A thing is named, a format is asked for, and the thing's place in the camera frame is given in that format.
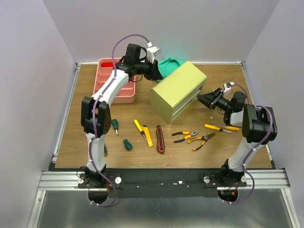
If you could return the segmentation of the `olive green drawer cabinet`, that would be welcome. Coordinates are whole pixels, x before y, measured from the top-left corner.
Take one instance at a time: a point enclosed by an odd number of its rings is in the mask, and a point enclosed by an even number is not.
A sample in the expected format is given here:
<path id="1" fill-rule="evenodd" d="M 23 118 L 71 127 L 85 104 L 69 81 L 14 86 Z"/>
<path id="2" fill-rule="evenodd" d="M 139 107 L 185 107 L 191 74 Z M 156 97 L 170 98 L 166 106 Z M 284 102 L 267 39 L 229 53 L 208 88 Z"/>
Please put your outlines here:
<path id="1" fill-rule="evenodd" d="M 151 89 L 151 108 L 171 124 L 200 94 L 207 76 L 187 61 Z"/>

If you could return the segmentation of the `green stubby screwdriver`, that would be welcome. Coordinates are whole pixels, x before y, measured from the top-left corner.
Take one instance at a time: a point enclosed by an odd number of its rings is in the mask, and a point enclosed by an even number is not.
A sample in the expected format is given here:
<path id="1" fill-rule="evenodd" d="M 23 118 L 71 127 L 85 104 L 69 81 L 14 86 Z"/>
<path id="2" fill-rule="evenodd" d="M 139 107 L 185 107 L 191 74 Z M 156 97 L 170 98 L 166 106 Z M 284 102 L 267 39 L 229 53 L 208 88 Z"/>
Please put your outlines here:
<path id="1" fill-rule="evenodd" d="M 117 121 L 117 119 L 112 119 L 112 126 L 113 126 L 113 129 L 115 130 L 116 136 L 119 136 L 118 135 L 118 121 Z"/>
<path id="2" fill-rule="evenodd" d="M 131 143 L 123 135 L 122 135 L 122 139 L 123 139 L 125 149 L 130 151 L 133 148 Z"/>

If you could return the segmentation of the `long green screwdriver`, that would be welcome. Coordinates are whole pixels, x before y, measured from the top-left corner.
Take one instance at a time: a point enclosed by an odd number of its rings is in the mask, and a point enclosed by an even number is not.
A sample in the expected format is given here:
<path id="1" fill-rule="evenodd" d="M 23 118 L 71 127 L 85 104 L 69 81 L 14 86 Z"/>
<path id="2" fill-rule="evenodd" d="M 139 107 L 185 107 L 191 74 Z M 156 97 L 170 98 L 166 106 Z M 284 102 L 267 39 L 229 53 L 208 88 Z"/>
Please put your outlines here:
<path id="1" fill-rule="evenodd" d="M 106 146 L 104 145 L 104 156 L 107 156 L 108 155 L 108 153 L 107 153 L 107 148 L 106 148 Z"/>

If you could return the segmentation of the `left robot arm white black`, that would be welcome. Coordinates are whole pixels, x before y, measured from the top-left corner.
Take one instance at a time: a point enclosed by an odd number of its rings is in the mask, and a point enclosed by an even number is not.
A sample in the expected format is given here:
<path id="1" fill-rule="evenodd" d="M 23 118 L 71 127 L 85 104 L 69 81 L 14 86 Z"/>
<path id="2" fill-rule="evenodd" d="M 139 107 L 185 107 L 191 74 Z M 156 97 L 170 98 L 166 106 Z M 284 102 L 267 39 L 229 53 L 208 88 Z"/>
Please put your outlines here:
<path id="1" fill-rule="evenodd" d="M 135 75 L 142 75 L 147 80 L 161 80 L 158 61 L 155 57 L 161 52 L 152 43 L 147 48 L 137 44 L 128 44 L 125 55 L 113 62 L 113 70 L 104 85 L 91 97 L 84 97 L 81 103 L 81 126 L 88 143 L 88 161 L 85 179 L 94 187 L 105 183 L 103 173 L 105 135 L 111 127 L 110 106 L 121 89 L 132 81 Z"/>

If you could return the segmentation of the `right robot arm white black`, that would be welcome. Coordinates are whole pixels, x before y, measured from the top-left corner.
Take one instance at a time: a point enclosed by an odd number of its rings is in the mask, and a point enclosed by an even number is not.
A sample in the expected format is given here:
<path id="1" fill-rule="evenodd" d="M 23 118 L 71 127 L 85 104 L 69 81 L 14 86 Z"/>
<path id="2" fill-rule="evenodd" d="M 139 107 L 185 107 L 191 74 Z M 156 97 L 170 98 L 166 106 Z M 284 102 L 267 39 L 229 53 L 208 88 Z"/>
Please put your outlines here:
<path id="1" fill-rule="evenodd" d="M 216 175 L 224 187 L 241 182 L 245 169 L 256 152 L 277 136 L 273 109 L 246 104 L 247 95 L 242 92 L 235 92 L 231 100 L 227 100 L 221 88 L 198 95 L 197 99 L 209 109 L 222 109 L 226 126 L 241 128 L 243 138 L 240 145 Z"/>

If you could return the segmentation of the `green cloth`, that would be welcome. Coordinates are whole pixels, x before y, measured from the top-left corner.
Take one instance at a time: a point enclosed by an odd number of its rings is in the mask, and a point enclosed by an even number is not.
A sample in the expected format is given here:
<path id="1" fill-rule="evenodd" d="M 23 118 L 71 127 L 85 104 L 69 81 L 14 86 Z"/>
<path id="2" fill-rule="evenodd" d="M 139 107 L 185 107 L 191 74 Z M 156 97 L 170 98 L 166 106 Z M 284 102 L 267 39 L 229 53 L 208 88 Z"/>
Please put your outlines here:
<path id="1" fill-rule="evenodd" d="M 173 73 L 176 69 L 178 69 L 181 65 L 183 65 L 185 62 L 185 60 L 170 57 L 158 62 L 158 70 L 162 78 L 164 79 L 171 73 Z"/>

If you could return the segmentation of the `pink compartment tray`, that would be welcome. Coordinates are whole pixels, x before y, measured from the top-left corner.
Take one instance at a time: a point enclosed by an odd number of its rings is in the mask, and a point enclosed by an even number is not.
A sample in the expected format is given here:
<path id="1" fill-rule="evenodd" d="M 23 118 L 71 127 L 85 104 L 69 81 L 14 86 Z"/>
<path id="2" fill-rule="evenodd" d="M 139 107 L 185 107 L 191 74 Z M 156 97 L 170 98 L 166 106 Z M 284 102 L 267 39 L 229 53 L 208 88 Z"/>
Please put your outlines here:
<path id="1" fill-rule="evenodd" d="M 112 62 L 111 58 L 101 58 L 98 61 L 93 94 L 98 92 L 110 77 L 113 68 L 101 67 L 102 62 Z M 130 104 L 135 101 L 135 83 L 129 82 L 116 95 L 113 104 Z"/>

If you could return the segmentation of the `needle nose pliers orange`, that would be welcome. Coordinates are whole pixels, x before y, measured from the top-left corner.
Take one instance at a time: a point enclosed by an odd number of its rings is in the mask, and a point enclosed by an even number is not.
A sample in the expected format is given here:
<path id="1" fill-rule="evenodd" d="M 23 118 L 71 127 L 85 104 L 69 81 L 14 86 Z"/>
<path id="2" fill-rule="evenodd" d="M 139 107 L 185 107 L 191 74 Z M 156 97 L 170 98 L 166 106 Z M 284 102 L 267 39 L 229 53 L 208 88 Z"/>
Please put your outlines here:
<path id="1" fill-rule="evenodd" d="M 190 139 L 187 144 L 190 144 L 194 141 L 201 141 L 200 145 L 196 148 L 193 149 L 193 151 L 197 151 L 199 150 L 204 144 L 205 142 L 207 142 L 210 138 L 212 138 L 214 135 L 216 135 L 215 133 L 210 133 L 210 134 L 207 134 L 205 136 L 202 136 L 202 137 L 195 137 L 193 139 Z"/>

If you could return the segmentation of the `red item back compartment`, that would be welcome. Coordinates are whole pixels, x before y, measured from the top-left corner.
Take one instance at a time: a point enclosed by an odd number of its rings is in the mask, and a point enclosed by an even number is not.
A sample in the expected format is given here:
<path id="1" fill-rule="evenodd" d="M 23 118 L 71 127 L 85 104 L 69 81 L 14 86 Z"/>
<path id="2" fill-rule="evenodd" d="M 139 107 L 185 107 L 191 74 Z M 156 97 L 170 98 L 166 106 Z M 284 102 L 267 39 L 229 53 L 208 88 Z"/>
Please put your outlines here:
<path id="1" fill-rule="evenodd" d="M 101 67 L 111 67 L 111 68 L 113 68 L 113 63 L 112 62 L 102 62 Z"/>

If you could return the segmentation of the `yellow tester screwdriver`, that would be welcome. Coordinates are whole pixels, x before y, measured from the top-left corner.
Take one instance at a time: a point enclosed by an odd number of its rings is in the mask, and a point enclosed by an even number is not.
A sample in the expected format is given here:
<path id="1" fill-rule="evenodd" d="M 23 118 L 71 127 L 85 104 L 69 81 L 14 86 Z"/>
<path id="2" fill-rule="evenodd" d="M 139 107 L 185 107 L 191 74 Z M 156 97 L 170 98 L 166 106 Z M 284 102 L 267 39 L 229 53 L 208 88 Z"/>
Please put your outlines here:
<path id="1" fill-rule="evenodd" d="M 142 129 L 142 127 L 140 126 L 138 120 L 134 120 L 134 124 L 137 127 L 137 129 L 139 130 L 140 134 L 144 137 L 144 139 L 147 141 L 146 135 L 144 133 L 144 130 Z"/>

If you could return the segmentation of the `yellow utility knife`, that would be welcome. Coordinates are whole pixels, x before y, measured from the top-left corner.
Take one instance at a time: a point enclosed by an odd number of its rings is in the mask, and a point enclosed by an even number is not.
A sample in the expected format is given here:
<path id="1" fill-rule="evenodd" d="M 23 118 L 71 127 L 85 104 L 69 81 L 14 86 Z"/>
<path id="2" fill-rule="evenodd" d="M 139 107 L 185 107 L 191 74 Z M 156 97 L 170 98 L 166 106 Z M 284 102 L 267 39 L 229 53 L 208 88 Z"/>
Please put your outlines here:
<path id="1" fill-rule="evenodd" d="M 147 143 L 149 147 L 153 147 L 152 139 L 150 136 L 149 128 L 146 125 L 142 125 L 142 129 L 144 131 L 145 137 L 147 139 Z"/>

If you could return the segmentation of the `red black utility knife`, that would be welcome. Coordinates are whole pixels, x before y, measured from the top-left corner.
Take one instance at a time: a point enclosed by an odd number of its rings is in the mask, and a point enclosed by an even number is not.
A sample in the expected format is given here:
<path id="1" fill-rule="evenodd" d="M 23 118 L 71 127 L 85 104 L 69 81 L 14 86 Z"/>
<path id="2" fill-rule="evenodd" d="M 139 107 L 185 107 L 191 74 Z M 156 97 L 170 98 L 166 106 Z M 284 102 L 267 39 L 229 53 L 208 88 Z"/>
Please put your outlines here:
<path id="1" fill-rule="evenodd" d="M 165 152 L 165 143 L 164 137 L 162 133 L 162 128 L 160 125 L 156 126 L 156 135 L 157 135 L 157 151 L 160 154 L 164 154 Z"/>

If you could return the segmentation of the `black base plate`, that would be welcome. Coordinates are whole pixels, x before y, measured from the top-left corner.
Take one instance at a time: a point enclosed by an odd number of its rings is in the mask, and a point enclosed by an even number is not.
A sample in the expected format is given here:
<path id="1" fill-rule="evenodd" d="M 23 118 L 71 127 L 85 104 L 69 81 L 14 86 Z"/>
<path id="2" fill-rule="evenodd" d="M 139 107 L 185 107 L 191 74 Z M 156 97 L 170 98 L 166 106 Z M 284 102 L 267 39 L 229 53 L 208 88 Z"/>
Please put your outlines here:
<path id="1" fill-rule="evenodd" d="M 84 168 L 77 174 L 78 187 L 89 189 L 91 200 L 111 198 L 216 198 L 247 186 L 244 173 L 226 177 L 221 169 L 114 169 L 103 178 Z"/>

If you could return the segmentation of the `aluminium rail frame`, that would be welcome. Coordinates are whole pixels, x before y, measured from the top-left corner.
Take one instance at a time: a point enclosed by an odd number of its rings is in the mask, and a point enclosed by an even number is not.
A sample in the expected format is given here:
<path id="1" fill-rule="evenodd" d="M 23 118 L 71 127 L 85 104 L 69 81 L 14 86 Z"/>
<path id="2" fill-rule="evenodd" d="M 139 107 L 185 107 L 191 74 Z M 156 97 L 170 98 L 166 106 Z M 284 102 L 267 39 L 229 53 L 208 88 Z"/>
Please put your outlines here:
<path id="1" fill-rule="evenodd" d="M 298 228 L 288 186 L 263 186 L 243 203 L 229 205 L 219 198 L 125 198 L 111 207 L 97 207 L 88 200 L 89 189 L 78 187 L 77 168 L 87 159 L 83 128 L 79 123 L 80 100 L 91 94 L 97 64 L 80 64 L 77 81 L 66 115 L 57 160 L 43 172 L 38 185 L 37 203 L 29 222 L 31 228 Z M 172 133 L 196 130 L 204 133 L 204 124 L 222 123 L 222 116 L 194 101 L 172 123 L 167 124 L 150 107 L 154 82 L 142 79 L 135 86 L 135 101 L 114 104 L 111 115 L 119 122 L 119 136 L 106 135 L 106 164 L 120 169 L 195 169 L 218 168 L 238 147 L 241 133 L 217 136 L 203 149 L 193 152 L 186 143 L 174 143 Z M 153 147 L 134 124 L 149 128 Z M 160 125 L 165 152 L 157 151 L 156 126 Z M 122 135 L 131 143 L 126 150 Z"/>

